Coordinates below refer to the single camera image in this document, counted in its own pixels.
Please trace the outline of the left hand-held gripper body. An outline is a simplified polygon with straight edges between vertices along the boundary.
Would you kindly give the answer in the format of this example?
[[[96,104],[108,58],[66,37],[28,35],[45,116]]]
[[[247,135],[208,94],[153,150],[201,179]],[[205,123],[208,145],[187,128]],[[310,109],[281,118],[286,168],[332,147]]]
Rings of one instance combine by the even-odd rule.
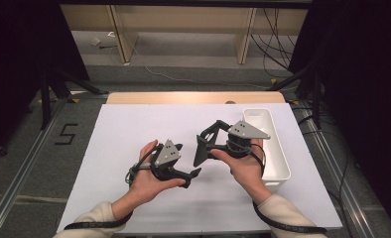
[[[165,144],[157,146],[155,151],[155,155],[150,160],[152,174],[159,180],[176,179],[174,164],[181,154],[175,148],[175,144],[168,140]]]

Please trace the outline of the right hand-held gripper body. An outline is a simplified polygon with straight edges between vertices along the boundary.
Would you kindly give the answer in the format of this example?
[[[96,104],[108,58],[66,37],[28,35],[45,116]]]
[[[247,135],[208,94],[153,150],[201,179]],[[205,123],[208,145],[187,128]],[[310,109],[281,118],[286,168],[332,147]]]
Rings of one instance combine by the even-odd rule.
[[[227,132],[226,148],[228,154],[233,158],[243,158],[249,155],[252,139],[270,139],[267,133],[245,121],[235,123]]]

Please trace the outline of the white plastic bin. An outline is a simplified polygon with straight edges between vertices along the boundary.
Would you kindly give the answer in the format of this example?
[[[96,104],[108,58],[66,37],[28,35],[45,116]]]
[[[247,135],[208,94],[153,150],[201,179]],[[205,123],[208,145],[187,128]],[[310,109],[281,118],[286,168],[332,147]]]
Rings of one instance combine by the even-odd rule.
[[[269,190],[276,192],[290,177],[286,156],[271,112],[268,109],[249,108],[243,112],[244,120],[270,136],[263,140],[265,171],[262,180]]]

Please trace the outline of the person's left hand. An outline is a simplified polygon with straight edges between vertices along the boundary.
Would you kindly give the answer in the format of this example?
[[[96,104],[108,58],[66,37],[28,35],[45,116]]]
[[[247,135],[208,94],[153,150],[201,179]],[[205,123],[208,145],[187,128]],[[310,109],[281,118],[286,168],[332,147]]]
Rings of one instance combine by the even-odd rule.
[[[137,207],[153,200],[160,192],[181,186],[185,183],[186,181],[182,178],[159,180],[150,170],[140,170],[135,176],[125,197],[129,204]]]

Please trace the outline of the person's right hand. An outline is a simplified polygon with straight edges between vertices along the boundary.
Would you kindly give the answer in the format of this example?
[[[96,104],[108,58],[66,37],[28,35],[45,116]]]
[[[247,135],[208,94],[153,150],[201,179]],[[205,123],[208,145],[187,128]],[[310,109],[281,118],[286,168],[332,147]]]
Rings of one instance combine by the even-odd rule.
[[[261,204],[272,195],[272,192],[266,187],[262,180],[262,166],[257,159],[263,159],[263,140],[252,139],[251,148],[253,155],[248,155],[240,159],[234,159],[227,153],[213,149],[211,153],[219,160],[226,163],[231,170],[235,180],[244,188],[252,200]]]

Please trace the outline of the wooden table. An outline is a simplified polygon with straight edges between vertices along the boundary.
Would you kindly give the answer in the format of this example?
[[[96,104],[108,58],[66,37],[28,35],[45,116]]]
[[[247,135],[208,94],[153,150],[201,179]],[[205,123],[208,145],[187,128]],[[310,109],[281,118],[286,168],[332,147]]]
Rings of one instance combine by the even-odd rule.
[[[107,104],[249,104],[284,103],[279,91],[113,92]]]

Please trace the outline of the black metal stand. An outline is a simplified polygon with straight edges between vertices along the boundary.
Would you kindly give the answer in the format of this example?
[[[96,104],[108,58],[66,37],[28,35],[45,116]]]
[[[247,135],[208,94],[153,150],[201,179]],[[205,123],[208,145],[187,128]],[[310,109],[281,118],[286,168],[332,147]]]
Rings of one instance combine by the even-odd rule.
[[[43,122],[41,126],[42,130],[46,129],[52,120],[50,91],[52,91],[59,99],[66,99],[67,101],[71,101],[72,94],[67,88],[67,81],[72,82],[73,84],[96,95],[108,94],[108,91],[94,87],[86,80],[82,80],[79,77],[76,77],[73,74],[66,72],[65,70],[62,70],[58,67],[47,67],[42,71],[41,76],[40,92],[43,113]]]
[[[306,66],[294,73],[292,76],[280,81],[269,88],[269,91],[278,91],[284,87],[294,83],[296,80],[299,80],[295,94],[299,99],[306,100],[309,96],[312,98],[312,119],[318,129],[320,129],[320,105],[321,105],[321,90],[322,85],[320,81],[320,76],[318,73],[311,67]]]

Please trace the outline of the wooden shelf unit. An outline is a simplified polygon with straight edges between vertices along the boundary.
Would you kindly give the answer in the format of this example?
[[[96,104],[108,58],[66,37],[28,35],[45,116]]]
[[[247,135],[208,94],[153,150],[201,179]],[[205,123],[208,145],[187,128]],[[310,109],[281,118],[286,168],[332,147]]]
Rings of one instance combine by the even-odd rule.
[[[230,34],[237,61],[244,64],[251,35],[300,34],[307,12],[302,9],[166,7],[62,4],[73,31],[112,32],[120,58],[128,62],[143,32]]]

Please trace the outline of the black curtain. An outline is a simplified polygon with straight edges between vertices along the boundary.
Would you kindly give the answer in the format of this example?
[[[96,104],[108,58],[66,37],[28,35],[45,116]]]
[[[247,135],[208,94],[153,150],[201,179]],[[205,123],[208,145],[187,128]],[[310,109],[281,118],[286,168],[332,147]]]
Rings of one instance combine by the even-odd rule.
[[[290,70],[307,65],[337,20],[343,29],[320,61],[326,103],[391,218],[391,0],[313,0]]]
[[[0,146],[54,69],[88,79],[60,3],[0,0]]]

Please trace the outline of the metal floor rail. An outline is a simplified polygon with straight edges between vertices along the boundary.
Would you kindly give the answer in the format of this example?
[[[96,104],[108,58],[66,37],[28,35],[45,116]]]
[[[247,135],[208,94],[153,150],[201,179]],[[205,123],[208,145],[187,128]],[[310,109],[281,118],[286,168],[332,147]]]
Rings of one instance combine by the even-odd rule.
[[[0,199],[0,229],[3,226],[9,212],[11,211],[18,194],[22,190],[36,161],[38,160],[41,151],[45,147],[45,144],[54,129],[54,125],[58,121],[61,111],[65,108],[66,105],[66,99],[60,99],[54,105],[54,108],[50,113],[49,122],[38,134],[38,137],[28,152],[27,157],[17,171],[6,192],[2,195],[2,198]]]
[[[305,121],[311,129],[310,134],[314,136],[318,147],[321,150],[326,165],[331,173],[331,176],[336,184],[338,192],[338,200],[342,204],[342,211],[349,214],[350,219],[360,238],[376,238],[371,229],[370,223],[363,210],[360,208],[359,202],[354,197],[352,189],[350,188],[345,173],[348,166],[348,161],[344,160],[344,165],[340,164],[333,154],[328,141],[325,138],[325,132],[320,129],[313,121],[313,111],[309,109],[306,101],[301,101],[303,113],[306,115]]]

